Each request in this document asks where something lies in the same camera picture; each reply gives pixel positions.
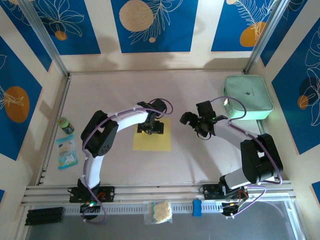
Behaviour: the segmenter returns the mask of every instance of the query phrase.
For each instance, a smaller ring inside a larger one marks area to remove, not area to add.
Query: plastic bag
[[[59,156],[58,169],[65,169],[78,163],[74,138],[74,135],[70,135],[55,141]]]
[[[144,202],[144,223],[162,224],[172,223],[172,207],[169,200]]]

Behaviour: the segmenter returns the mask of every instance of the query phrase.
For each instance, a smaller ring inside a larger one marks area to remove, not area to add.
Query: small bottle
[[[57,120],[57,123],[60,128],[66,133],[66,134],[72,134],[75,130],[75,128],[71,125],[71,123],[66,119],[65,117],[60,117]]]

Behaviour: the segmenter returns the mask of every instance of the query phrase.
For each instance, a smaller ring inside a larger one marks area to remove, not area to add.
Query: mint green case
[[[265,80],[258,75],[228,76],[223,95],[242,102],[247,110],[242,120],[265,119],[274,109]],[[230,119],[244,115],[244,108],[235,100],[224,105]]]

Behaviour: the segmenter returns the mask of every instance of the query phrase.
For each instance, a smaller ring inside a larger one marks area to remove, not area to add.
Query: white floor
[[[134,151],[134,127],[120,131],[102,163],[101,184],[144,185],[217,182],[219,177],[241,167],[240,151],[214,137],[201,140],[190,126],[179,122],[184,112],[197,113],[196,104],[221,96],[227,76],[241,72],[142,71],[81,74],[71,77],[62,116],[75,127],[75,166],[59,170],[54,144],[44,185],[76,185],[81,177],[84,154],[80,135],[97,110],[120,112],[137,102],[154,98],[171,101],[171,151]],[[212,104],[217,115],[225,115],[222,100]],[[259,132],[256,121],[235,121],[251,132]],[[56,139],[66,135],[58,129]]]

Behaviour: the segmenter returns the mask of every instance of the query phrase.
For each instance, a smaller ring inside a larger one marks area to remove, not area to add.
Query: yellow paper
[[[137,133],[138,125],[136,125],[133,135],[134,151],[171,151],[171,119],[161,118],[159,121],[164,123],[163,134]]]

